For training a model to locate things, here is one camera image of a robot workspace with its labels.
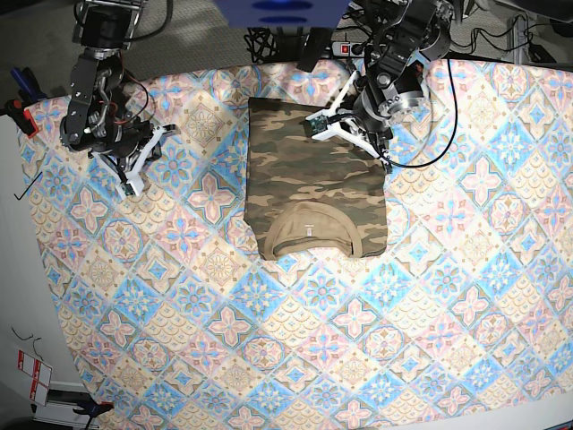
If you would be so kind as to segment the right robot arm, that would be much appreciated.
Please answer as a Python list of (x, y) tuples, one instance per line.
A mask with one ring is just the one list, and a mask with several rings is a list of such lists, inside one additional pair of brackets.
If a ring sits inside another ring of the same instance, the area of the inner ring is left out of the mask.
[(71, 71), (72, 96), (60, 124), (60, 140), (71, 152), (85, 151), (114, 179), (121, 198), (144, 189), (141, 172), (160, 159), (161, 139), (175, 125), (153, 125), (126, 106), (124, 87), (138, 80), (129, 73), (123, 52), (134, 42), (153, 38), (171, 22), (174, 4), (154, 31), (136, 35), (142, 1), (80, 1), (73, 8), (73, 42), (83, 51)]

